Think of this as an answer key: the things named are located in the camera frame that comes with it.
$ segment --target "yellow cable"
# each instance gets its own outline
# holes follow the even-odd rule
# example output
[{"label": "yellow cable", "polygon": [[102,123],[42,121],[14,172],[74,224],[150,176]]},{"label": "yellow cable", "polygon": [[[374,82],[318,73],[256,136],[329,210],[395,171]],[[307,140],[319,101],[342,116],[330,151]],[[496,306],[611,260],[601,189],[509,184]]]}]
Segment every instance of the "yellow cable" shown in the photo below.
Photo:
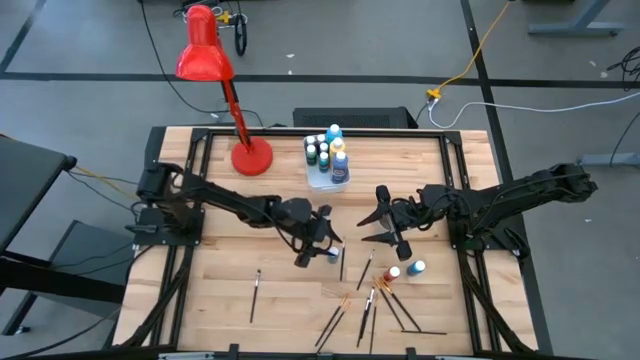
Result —
[{"label": "yellow cable", "polygon": [[112,182],[111,182],[111,181],[109,181],[108,179],[105,179],[105,178],[104,178],[104,177],[102,177],[100,174],[96,174],[96,173],[94,173],[94,172],[92,172],[92,171],[89,171],[89,170],[87,170],[87,169],[85,169],[85,168],[82,168],[82,167],[80,167],[80,166],[76,166],[76,169],[78,169],[78,170],[82,171],[83,173],[85,173],[85,174],[87,174],[87,175],[91,176],[92,178],[95,178],[95,179],[98,179],[98,180],[102,181],[103,183],[105,183],[105,184],[107,184],[107,185],[111,186],[111,188],[113,188],[113,190],[115,190],[115,191],[119,192],[120,194],[122,194],[122,195],[124,195],[124,196],[126,196],[126,197],[128,197],[128,198],[131,198],[132,200],[139,200],[139,198],[138,198],[137,196],[135,196],[135,195],[133,195],[133,194],[131,194],[131,193],[128,193],[128,192],[126,192],[126,191],[123,191],[122,189],[120,189],[120,188],[118,187],[118,185],[116,185],[116,184],[112,183]]},{"label": "yellow cable", "polygon": [[502,11],[498,15],[498,17],[493,21],[493,24],[491,24],[491,26],[489,26],[489,30],[487,30],[487,33],[484,34],[484,36],[482,37],[482,40],[480,41],[480,44],[478,45],[478,49],[476,49],[475,54],[473,54],[473,57],[471,58],[471,61],[469,61],[469,65],[467,65],[467,68],[464,70],[464,72],[462,74],[458,75],[458,76],[454,76],[451,79],[443,82],[442,84],[440,84],[440,86],[438,86],[434,90],[427,90],[427,95],[431,95],[431,96],[433,96],[435,98],[438,98],[438,99],[441,98],[442,95],[440,94],[440,90],[443,87],[445,87],[448,84],[450,84],[450,83],[462,78],[463,76],[467,75],[467,73],[469,73],[469,71],[471,70],[471,66],[473,66],[473,62],[478,57],[478,54],[480,54],[480,50],[482,49],[482,46],[484,45],[485,40],[487,40],[487,38],[489,37],[489,34],[491,33],[491,30],[493,30],[493,28],[496,26],[496,24],[502,18],[502,15],[504,15],[504,13],[507,11],[507,8],[509,7],[509,4],[511,4],[511,1],[507,1],[507,3],[504,4],[504,7],[502,8]]}]

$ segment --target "robotic arm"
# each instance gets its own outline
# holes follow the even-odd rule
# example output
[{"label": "robotic arm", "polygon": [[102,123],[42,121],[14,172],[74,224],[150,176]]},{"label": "robotic arm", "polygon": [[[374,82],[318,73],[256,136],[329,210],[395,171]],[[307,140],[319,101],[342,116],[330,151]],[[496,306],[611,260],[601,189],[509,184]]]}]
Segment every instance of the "robotic arm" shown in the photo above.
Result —
[{"label": "robotic arm", "polygon": [[[182,176],[182,186],[174,192],[173,183],[178,175]],[[298,254],[295,260],[298,267],[307,267],[316,255],[329,255],[331,244],[322,249],[314,246],[315,243],[321,243],[326,237],[331,242],[342,242],[331,228],[328,218],[331,207],[328,205],[313,211],[309,200],[303,198],[282,201],[276,195],[245,197],[194,174],[184,173],[174,164],[159,163],[145,169],[136,194],[143,202],[156,206],[146,210],[162,216],[163,224],[140,222],[128,227],[137,234],[192,232],[197,224],[192,215],[193,209],[187,206],[187,202],[199,201],[234,213],[240,221],[253,228],[275,227],[287,245]],[[291,235],[290,242],[282,232]]]},{"label": "robotic arm", "polygon": [[452,239],[463,239],[462,244],[453,244],[456,247],[482,249],[488,238],[502,244],[517,242],[517,235],[509,229],[500,229],[502,220],[554,200],[583,202],[598,188],[589,177],[580,166],[561,164],[483,190],[426,185],[417,190],[419,202],[412,196],[392,200],[387,187],[380,185],[376,188],[376,210],[358,226],[380,221],[389,231],[362,240],[397,246],[396,253],[401,261],[408,260],[412,255],[409,243],[402,238],[402,232],[413,228],[426,231],[445,216],[457,225],[452,228],[463,231],[459,234],[462,236],[451,234]]}]

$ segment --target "white bottle cap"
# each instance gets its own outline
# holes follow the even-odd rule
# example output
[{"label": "white bottle cap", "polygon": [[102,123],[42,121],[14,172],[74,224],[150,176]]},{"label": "white bottle cap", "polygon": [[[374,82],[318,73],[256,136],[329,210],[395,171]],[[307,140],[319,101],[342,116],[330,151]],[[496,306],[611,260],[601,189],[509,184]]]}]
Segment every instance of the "white bottle cap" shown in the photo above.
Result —
[{"label": "white bottle cap", "polygon": [[398,268],[397,266],[392,267],[391,269],[389,269],[389,275],[393,277],[400,276],[400,268]]},{"label": "white bottle cap", "polygon": [[424,268],[427,267],[424,263],[424,261],[422,260],[418,260],[413,264],[413,267],[417,270],[417,271],[424,271]]}]

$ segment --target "black robotic arm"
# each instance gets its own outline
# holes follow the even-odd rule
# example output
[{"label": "black robotic arm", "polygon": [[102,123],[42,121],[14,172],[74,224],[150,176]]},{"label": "black robotic arm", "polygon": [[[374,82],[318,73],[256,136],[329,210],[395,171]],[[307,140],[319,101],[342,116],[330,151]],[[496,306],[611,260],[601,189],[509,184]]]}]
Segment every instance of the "black robotic arm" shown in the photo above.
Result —
[{"label": "black robotic arm", "polygon": [[[182,184],[178,187],[174,183],[179,177]],[[242,196],[197,175],[185,173],[174,164],[158,163],[145,169],[136,194],[148,205],[143,212],[157,215],[147,218],[157,220],[162,217],[162,225],[158,225],[158,221],[155,225],[139,221],[127,227],[141,235],[157,237],[162,232],[193,232],[198,226],[197,218],[187,203],[195,201],[229,211],[253,228],[275,227],[287,245],[298,254],[295,260],[298,267],[307,267],[311,258],[317,255],[329,255],[328,248],[334,240],[342,242],[331,228],[331,207],[328,205],[314,211],[309,200],[304,198],[282,201],[277,195]],[[283,232],[291,235],[291,241],[284,237]],[[327,237],[330,239],[327,248],[314,246]]]}]

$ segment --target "lamp base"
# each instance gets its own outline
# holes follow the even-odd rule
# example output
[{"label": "lamp base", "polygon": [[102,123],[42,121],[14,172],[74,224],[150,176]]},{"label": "lamp base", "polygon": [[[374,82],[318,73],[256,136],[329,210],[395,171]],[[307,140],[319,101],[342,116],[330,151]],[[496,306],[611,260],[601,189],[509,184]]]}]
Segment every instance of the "lamp base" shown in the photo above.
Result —
[{"label": "lamp base", "polygon": [[273,161],[271,145],[259,137],[251,138],[251,148],[237,143],[231,150],[231,164],[242,175],[256,176],[267,171]]}]

